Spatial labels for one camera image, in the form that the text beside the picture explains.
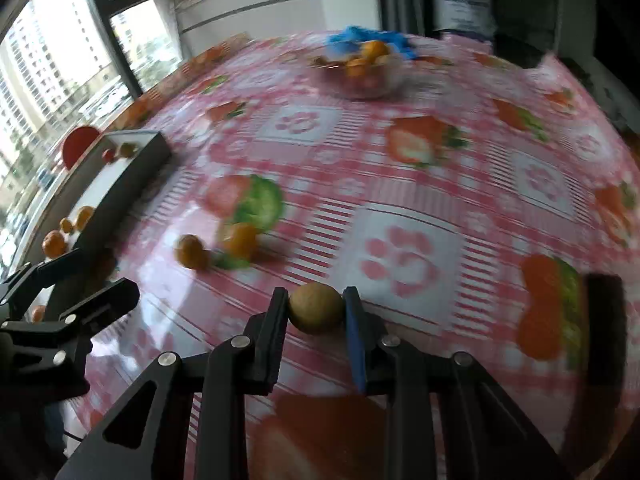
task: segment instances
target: red fruit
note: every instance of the red fruit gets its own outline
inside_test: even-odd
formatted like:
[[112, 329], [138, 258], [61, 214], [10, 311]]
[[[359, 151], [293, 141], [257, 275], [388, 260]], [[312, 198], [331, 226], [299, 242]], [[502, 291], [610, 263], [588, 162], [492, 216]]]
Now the red fruit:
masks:
[[116, 159], [116, 150], [109, 148], [102, 152], [102, 160], [105, 164], [111, 164]]
[[62, 141], [62, 161], [65, 168], [71, 170], [84, 152], [91, 146], [95, 139], [100, 137], [100, 131], [93, 126], [79, 126], [75, 130], [66, 134]]

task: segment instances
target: glass bowl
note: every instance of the glass bowl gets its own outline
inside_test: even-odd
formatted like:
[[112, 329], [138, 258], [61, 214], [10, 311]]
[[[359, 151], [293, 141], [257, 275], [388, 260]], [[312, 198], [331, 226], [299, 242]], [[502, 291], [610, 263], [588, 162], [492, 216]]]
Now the glass bowl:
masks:
[[379, 99], [395, 92], [404, 81], [404, 58], [390, 45], [383, 60], [359, 67], [332, 60], [323, 46], [308, 53], [308, 68], [320, 88], [352, 100]]

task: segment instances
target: red plate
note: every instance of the red plate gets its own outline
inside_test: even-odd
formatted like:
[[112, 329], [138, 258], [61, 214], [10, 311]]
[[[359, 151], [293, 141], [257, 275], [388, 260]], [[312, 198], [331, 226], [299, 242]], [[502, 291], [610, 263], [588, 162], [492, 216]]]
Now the red plate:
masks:
[[100, 131], [93, 126], [80, 126], [69, 132], [62, 141], [62, 161], [65, 167], [70, 170], [86, 149], [100, 137]]

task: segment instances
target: paw print pattern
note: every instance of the paw print pattern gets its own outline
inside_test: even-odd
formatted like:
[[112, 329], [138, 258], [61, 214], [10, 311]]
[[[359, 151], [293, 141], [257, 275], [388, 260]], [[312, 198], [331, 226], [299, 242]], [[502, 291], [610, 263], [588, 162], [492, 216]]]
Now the paw print pattern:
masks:
[[288, 130], [293, 135], [303, 134], [320, 125], [319, 117], [320, 115], [316, 112], [297, 112], [282, 117], [280, 122], [276, 124], [276, 129]]
[[136, 342], [133, 345], [132, 354], [135, 357], [139, 365], [147, 365], [153, 361], [162, 352], [168, 352], [174, 350], [174, 336], [169, 332], [164, 336], [164, 340], [161, 345], [162, 348], [155, 347], [153, 338], [147, 334], [141, 328], [136, 333]]
[[562, 194], [562, 190], [559, 188], [554, 176], [546, 168], [531, 164], [525, 170], [525, 174], [529, 180], [529, 185], [552, 202], [556, 202]]
[[386, 230], [386, 240], [369, 238], [365, 249], [370, 259], [360, 263], [360, 270], [370, 280], [389, 281], [399, 298], [420, 294], [440, 275], [438, 267], [428, 259], [433, 246], [423, 232], [391, 226]]

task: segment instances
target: tree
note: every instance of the tree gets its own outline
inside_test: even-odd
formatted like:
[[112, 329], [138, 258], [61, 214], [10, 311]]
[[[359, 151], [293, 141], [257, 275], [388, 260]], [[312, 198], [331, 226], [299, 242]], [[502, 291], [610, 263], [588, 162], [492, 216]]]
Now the tree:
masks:
[[15, 161], [14, 168], [24, 176], [30, 175], [34, 165], [33, 153], [22, 143], [22, 137], [17, 130], [12, 131], [9, 139], [14, 144], [15, 151], [18, 152], [18, 158]]

